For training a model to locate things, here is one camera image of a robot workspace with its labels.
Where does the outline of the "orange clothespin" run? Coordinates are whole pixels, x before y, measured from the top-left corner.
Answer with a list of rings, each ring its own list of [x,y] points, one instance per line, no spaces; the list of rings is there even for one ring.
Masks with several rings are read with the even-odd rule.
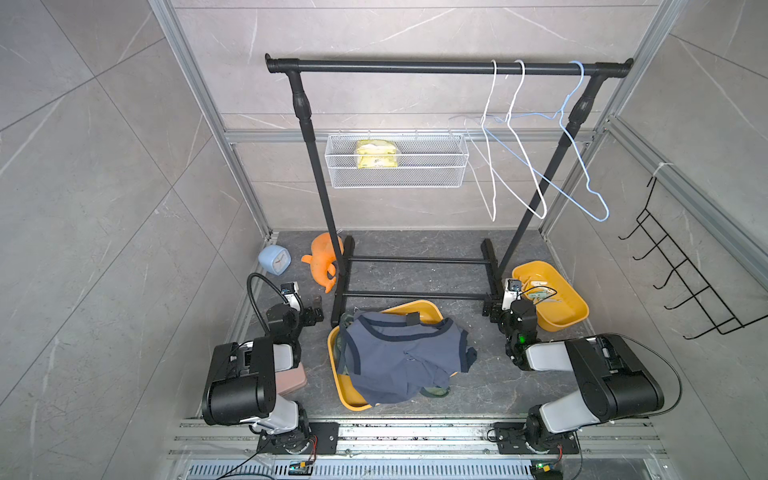
[[[535,289],[538,287],[537,281],[532,278],[525,278],[522,279],[522,290],[524,292],[527,292],[531,289]]]

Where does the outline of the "white wire hanger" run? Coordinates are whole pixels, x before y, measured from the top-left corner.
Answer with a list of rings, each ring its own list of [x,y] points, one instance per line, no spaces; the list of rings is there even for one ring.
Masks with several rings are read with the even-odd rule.
[[[525,204],[525,207],[526,207],[526,209],[528,210],[528,212],[529,212],[529,213],[532,213],[532,214],[533,214],[535,217],[537,217],[537,218],[538,218],[538,219],[540,219],[540,220],[544,220],[544,219],[546,218],[547,214],[548,214],[548,206],[547,206],[546,200],[544,199],[544,194],[543,194],[543,191],[542,191],[542,187],[541,187],[541,186],[538,184],[538,182],[537,182],[537,179],[536,179],[536,171],[535,171],[535,169],[533,168],[532,162],[530,161],[530,158],[529,158],[529,156],[528,156],[528,154],[527,154],[527,151],[526,151],[526,149],[525,149],[525,147],[524,147],[524,145],[523,145],[522,141],[520,140],[520,138],[519,138],[519,136],[518,136],[517,132],[516,132],[516,131],[515,131],[515,130],[512,128],[512,126],[510,125],[510,122],[511,122],[511,119],[512,119],[512,110],[513,110],[513,108],[514,108],[514,105],[515,105],[515,102],[516,102],[517,96],[518,96],[518,94],[519,94],[519,92],[520,92],[520,90],[521,90],[522,86],[524,85],[524,82],[525,82],[525,75],[526,75],[526,66],[525,66],[525,63],[524,63],[522,60],[520,60],[520,59],[516,60],[516,63],[518,63],[518,64],[520,65],[520,67],[521,67],[521,80],[520,80],[520,83],[519,83],[519,85],[518,85],[517,89],[515,90],[515,93],[514,93],[514,95],[513,95],[512,101],[510,102],[510,105],[509,105],[508,111],[507,111],[507,113],[506,113],[506,116],[505,116],[505,120],[504,120],[504,122],[505,122],[505,125],[506,125],[507,129],[508,129],[508,130],[510,131],[510,133],[511,133],[511,134],[512,134],[512,135],[515,137],[515,140],[517,141],[517,144],[518,144],[519,150],[522,152],[522,155],[523,155],[523,157],[524,157],[524,159],[522,160],[522,162],[523,162],[523,163],[524,163],[524,164],[525,164],[525,165],[526,165],[526,166],[529,168],[529,170],[530,170],[531,178],[532,178],[532,180],[533,180],[534,186],[536,187],[536,195],[534,196],[534,200],[539,200],[539,201],[540,201],[540,203],[541,203],[541,206],[542,206],[543,210],[542,210],[542,213],[541,213],[541,214],[539,214],[539,213],[538,213],[538,208],[537,208],[537,207],[532,207],[532,206],[530,206],[529,204]],[[509,191],[509,192],[510,192],[510,193],[511,193],[511,194],[512,194],[512,195],[513,195],[513,196],[514,196],[514,197],[515,197],[515,198],[516,198],[516,199],[517,199],[517,200],[518,200],[520,203],[522,203],[522,202],[523,202],[523,200],[521,199],[521,197],[520,197],[520,196],[518,196],[518,195],[517,195],[517,194],[516,194],[516,193],[515,193],[515,192],[514,192],[514,191],[513,191],[513,190],[512,190],[512,189],[511,189],[511,188],[510,188],[510,187],[509,187],[509,186],[508,186],[506,183],[505,183],[505,181],[504,181],[504,180],[503,180],[503,179],[502,179],[502,178],[501,178],[501,177],[500,177],[500,176],[497,174],[496,170],[495,170],[495,175],[496,175],[496,178],[499,178],[499,179],[501,180],[501,183],[503,184],[503,186],[504,186],[504,187],[505,187],[505,188],[506,188],[506,189],[507,189],[507,190],[508,190],[508,191]]]
[[[497,82],[497,75],[498,75],[498,64],[495,59],[491,60],[492,65],[492,80],[490,84],[490,88],[488,90],[488,94],[486,97],[486,101],[484,104],[484,108],[482,111],[482,114],[480,116],[479,120],[479,126],[480,131],[483,136],[483,141],[485,145],[485,153],[482,153],[481,149],[477,146],[475,141],[473,139],[470,140],[470,143],[474,146],[475,150],[481,155],[481,159],[485,162],[485,165],[488,167],[488,173],[490,178],[490,186],[491,186],[491,197],[490,199],[487,199],[483,189],[480,185],[480,181],[477,178],[477,175],[475,172],[472,172],[473,178],[475,180],[475,184],[478,187],[478,190],[480,192],[481,199],[483,201],[484,207],[489,215],[489,218],[492,223],[496,221],[497,218],[497,184],[496,184],[496,175],[495,170],[493,167],[493,157],[491,152],[491,146],[490,146],[490,139],[488,136],[488,132],[486,131],[486,122],[488,118],[490,103],[493,98],[493,94],[495,92],[496,82]]]

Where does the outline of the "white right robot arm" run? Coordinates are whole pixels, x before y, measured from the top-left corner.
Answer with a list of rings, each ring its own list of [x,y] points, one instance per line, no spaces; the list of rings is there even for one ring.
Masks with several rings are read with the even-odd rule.
[[[522,371],[568,372],[575,391],[529,409],[523,423],[497,423],[492,438],[502,453],[523,447],[534,453],[578,451],[576,432],[585,427],[663,411],[660,384],[625,338],[601,334],[561,341],[538,339],[534,303],[521,295],[488,309],[505,336],[505,351]]]

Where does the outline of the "plain green tank top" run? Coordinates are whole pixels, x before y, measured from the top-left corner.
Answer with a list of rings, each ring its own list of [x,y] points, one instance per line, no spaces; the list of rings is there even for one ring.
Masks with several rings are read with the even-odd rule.
[[[445,398],[450,394],[450,388],[429,387],[422,388],[420,394],[427,398]]]

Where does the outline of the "dark grey tank top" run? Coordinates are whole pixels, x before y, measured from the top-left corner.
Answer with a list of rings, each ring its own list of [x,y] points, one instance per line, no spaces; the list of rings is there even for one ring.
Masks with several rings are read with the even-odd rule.
[[[359,311],[341,325],[336,348],[337,372],[373,406],[409,401],[422,388],[450,388],[478,357],[452,319],[425,324],[418,313]]]

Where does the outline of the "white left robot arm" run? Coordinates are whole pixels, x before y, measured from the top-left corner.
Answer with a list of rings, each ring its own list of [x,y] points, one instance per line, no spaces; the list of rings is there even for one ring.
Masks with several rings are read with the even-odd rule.
[[[261,445],[287,452],[316,449],[306,410],[278,393],[278,376],[300,369],[300,335],[324,320],[322,301],[306,306],[296,284],[251,273],[246,293],[264,335],[214,348],[201,401],[209,426],[244,425]]]

